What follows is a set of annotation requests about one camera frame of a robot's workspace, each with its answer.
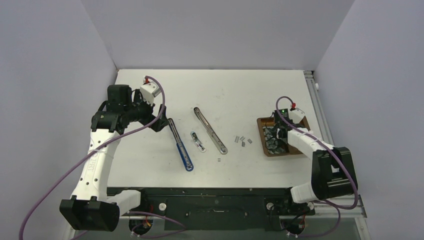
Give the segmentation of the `brown plastic divided tray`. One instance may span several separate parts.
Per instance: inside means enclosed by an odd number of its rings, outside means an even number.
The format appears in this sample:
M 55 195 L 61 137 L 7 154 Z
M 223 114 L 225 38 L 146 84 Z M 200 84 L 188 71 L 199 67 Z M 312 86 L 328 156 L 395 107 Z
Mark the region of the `brown plastic divided tray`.
M 270 154 L 270 153 L 268 153 L 268 151 L 265 147 L 265 137 L 264 137 L 263 127 L 273 127 L 274 126 L 274 117 L 273 116 L 271 116 L 271 117 L 261 117 L 261 118 L 258 118 L 256 120 L 256 123 L 257 123 L 257 128 L 258 128 L 258 131 L 259 131 L 259 137 L 260 137 L 260 142 L 261 142 L 261 145 L 262 145 L 263 153 L 267 157 L 302 155 L 302 153 L 296 147 L 293 147 L 289 144 L 287 144 L 287 146 L 285 146 L 286 153 L 281 153 L 281 154 Z

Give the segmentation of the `silver black stapler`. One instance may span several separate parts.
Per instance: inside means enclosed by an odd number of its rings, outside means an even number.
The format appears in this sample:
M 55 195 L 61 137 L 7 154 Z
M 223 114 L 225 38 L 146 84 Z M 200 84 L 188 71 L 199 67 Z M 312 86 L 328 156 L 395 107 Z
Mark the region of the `silver black stapler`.
M 212 142 L 214 143 L 215 147 L 220 152 L 220 154 L 226 155 L 228 153 L 228 148 L 224 145 L 224 143 L 218 137 L 215 130 L 212 128 L 211 124 L 202 114 L 201 110 L 196 106 L 193 108 L 193 112 L 195 116 L 199 119 L 199 121 L 202 123 L 204 128 L 206 129 L 207 134 L 211 138 Z

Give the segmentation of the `light blue staple box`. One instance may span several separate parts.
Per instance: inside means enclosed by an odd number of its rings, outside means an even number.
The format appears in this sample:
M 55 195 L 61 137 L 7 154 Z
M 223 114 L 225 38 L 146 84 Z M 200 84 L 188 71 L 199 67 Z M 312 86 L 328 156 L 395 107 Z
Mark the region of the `light blue staple box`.
M 200 139 L 198 138 L 196 132 L 192 131 L 190 133 L 191 138 L 194 142 L 194 144 L 196 145 L 196 147 L 202 152 L 204 153 L 206 151 L 206 148 L 204 147 L 203 143 L 200 141 Z

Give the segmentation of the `blue stapler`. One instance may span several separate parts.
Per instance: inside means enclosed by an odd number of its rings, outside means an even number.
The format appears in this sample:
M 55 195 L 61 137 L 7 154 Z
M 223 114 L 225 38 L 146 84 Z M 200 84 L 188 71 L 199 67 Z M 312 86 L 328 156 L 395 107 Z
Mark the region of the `blue stapler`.
M 191 172 L 194 169 L 194 165 L 190 159 L 190 156 L 184 146 L 184 143 L 177 131 L 176 125 L 174 123 L 174 120 L 172 118 L 168 118 L 169 127 L 171 129 L 171 132 L 173 134 L 173 137 L 176 142 L 177 150 L 180 154 L 181 160 L 183 162 L 184 168 L 186 171 Z

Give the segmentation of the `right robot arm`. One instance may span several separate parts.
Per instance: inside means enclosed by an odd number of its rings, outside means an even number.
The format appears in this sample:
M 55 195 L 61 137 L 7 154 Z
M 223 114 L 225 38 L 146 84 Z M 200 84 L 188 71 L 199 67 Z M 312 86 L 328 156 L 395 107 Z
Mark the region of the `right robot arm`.
M 288 109 L 273 113 L 271 139 L 284 154 L 303 154 L 311 164 L 311 177 L 306 183 L 293 186 L 282 207 L 289 214 L 297 213 L 303 203 L 327 200 L 358 192 L 352 154 L 346 147 L 336 147 L 316 137 L 301 123 L 294 123 Z

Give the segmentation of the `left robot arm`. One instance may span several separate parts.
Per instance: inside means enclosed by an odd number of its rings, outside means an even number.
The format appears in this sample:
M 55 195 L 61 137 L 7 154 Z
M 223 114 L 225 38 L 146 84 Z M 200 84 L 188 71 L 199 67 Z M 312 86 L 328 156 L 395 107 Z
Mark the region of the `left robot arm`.
M 91 119 L 88 159 L 70 199 L 63 199 L 60 213 L 70 226 L 80 231 L 107 231 L 116 229 L 120 216 L 129 210 L 136 215 L 148 211 L 149 201 L 137 190 L 124 190 L 109 197 L 108 180 L 125 129 L 138 122 L 155 132 L 168 125 L 166 106 L 160 105 L 159 116 L 153 114 L 154 100 L 161 88 L 154 82 L 144 83 L 132 90 L 126 84 L 107 88 L 105 100 Z

